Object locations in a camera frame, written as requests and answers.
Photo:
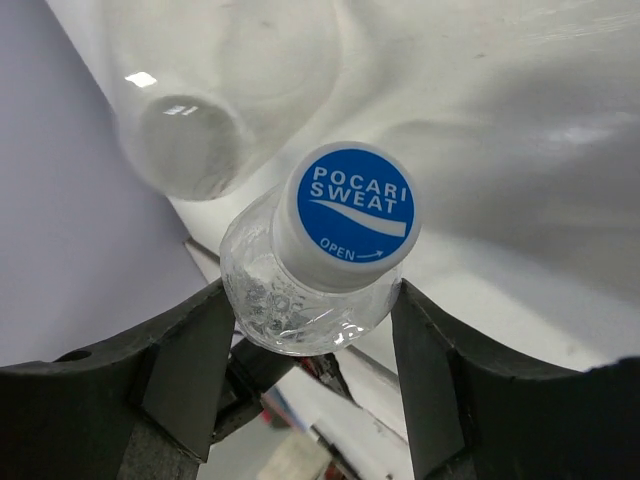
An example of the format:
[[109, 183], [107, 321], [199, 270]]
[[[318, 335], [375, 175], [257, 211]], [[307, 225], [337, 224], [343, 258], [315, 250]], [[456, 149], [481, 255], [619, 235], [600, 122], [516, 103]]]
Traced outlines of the short clear wide bottle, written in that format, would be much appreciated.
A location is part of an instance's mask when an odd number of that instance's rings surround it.
[[220, 197], [316, 113], [341, 63], [331, 1], [106, 1], [122, 149], [162, 194]]

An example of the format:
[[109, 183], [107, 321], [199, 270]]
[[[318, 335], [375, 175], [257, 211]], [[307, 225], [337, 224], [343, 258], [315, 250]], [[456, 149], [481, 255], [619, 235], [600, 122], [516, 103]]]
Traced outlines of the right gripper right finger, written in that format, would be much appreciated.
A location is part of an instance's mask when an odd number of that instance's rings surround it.
[[635, 479], [639, 361], [585, 372], [513, 350], [403, 282], [392, 330], [418, 479]]

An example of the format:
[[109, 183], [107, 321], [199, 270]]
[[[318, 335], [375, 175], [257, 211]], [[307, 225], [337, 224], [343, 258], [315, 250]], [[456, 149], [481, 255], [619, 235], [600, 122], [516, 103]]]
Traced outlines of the clear crushed bottle white cap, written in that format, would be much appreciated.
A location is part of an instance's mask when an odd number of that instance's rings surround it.
[[390, 154], [354, 141], [315, 149], [223, 237], [221, 277], [240, 331], [289, 356], [347, 347], [392, 310], [420, 229], [414, 181]]

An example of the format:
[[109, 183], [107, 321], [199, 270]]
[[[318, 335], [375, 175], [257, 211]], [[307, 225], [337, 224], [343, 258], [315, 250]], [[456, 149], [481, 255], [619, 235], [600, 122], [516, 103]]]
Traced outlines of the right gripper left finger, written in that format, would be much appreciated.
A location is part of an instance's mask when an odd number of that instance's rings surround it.
[[233, 319], [220, 282], [52, 362], [1, 370], [5, 479], [193, 479], [209, 456]]

